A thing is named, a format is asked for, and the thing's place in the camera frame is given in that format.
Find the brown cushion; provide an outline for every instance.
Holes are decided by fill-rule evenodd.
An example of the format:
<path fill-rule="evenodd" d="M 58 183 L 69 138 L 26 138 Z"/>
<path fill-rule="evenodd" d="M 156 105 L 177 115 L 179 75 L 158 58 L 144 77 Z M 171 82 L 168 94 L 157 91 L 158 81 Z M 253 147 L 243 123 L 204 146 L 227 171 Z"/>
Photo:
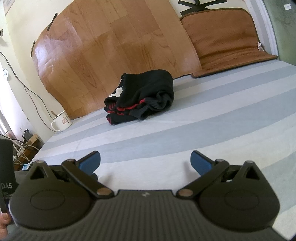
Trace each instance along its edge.
<path fill-rule="evenodd" d="M 187 14 L 180 20 L 202 65 L 192 77 L 277 58 L 258 50 L 253 19 L 244 9 L 206 10 Z"/>

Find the ribbed surface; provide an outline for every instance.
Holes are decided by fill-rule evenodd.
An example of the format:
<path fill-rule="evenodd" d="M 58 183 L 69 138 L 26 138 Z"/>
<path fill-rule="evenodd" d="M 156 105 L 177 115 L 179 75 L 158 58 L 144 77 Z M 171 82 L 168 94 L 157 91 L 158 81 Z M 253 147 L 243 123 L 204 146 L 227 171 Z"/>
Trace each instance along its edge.
<path fill-rule="evenodd" d="M 97 201 L 84 219 L 68 228 L 44 232 L 19 228 L 7 240 L 283 241 L 284 239 L 272 229 L 246 234 L 216 227 L 199 213 L 192 201 L 177 199 L 171 191 L 120 191 L 113 199 Z"/>

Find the black tape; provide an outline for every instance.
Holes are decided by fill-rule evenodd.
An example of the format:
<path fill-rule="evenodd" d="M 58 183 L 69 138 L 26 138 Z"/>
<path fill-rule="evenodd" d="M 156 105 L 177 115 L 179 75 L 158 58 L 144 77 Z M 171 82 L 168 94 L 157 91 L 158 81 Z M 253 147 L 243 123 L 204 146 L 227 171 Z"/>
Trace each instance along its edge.
<path fill-rule="evenodd" d="M 57 12 L 56 12 L 56 14 L 54 15 L 54 18 L 52 19 L 52 22 L 48 25 L 47 31 L 49 31 L 49 29 L 50 29 L 50 27 L 51 27 L 51 25 L 52 25 L 52 23 L 54 22 L 54 20 L 55 20 L 56 17 L 57 17 Z"/>
<path fill-rule="evenodd" d="M 35 40 L 33 41 L 33 46 L 32 46 L 32 49 L 31 49 L 31 57 L 32 57 L 32 54 L 33 54 L 33 48 L 34 48 L 34 45 L 35 45 Z"/>

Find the brown mat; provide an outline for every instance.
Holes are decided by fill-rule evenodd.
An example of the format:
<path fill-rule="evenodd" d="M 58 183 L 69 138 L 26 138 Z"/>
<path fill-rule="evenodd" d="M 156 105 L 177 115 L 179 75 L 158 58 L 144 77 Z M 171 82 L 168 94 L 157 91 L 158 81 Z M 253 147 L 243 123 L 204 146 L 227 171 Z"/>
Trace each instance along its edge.
<path fill-rule="evenodd" d="M 180 20 L 202 65 L 192 77 L 277 58 L 259 51 L 253 19 L 244 9 L 206 10 L 187 14 Z"/>
<path fill-rule="evenodd" d="M 125 73 L 201 68 L 168 0 L 74 0 L 41 33 L 33 60 L 47 91 L 71 119 L 104 106 Z"/>

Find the white mug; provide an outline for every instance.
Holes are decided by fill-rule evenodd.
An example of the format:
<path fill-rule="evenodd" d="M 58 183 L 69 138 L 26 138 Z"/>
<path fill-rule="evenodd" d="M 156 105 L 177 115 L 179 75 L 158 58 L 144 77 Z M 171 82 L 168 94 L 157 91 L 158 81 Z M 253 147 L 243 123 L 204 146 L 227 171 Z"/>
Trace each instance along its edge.
<path fill-rule="evenodd" d="M 52 125 L 55 123 L 58 129 L 55 129 Z M 53 122 L 50 124 L 55 131 L 64 131 L 68 127 L 72 125 L 72 121 L 70 120 L 69 116 L 65 111 L 58 114 L 57 117 L 53 118 Z"/>

